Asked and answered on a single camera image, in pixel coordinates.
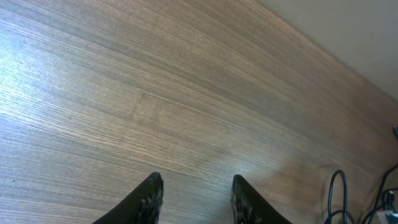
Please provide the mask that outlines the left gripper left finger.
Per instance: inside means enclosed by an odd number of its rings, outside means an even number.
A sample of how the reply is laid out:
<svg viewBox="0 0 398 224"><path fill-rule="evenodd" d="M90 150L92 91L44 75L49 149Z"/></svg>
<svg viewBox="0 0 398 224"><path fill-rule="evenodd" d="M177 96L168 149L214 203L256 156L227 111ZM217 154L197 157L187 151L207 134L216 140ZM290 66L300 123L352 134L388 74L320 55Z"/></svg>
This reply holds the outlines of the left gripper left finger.
<svg viewBox="0 0 398 224"><path fill-rule="evenodd" d="M93 224L158 224L163 195L162 176L153 172Z"/></svg>

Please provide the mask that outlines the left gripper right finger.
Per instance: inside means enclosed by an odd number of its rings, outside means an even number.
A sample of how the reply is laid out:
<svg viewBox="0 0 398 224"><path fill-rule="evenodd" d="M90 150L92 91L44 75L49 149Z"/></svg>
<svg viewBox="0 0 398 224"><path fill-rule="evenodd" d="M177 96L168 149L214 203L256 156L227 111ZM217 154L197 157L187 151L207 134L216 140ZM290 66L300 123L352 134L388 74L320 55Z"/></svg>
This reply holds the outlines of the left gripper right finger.
<svg viewBox="0 0 398 224"><path fill-rule="evenodd" d="M231 187L234 224L291 224L241 175Z"/></svg>

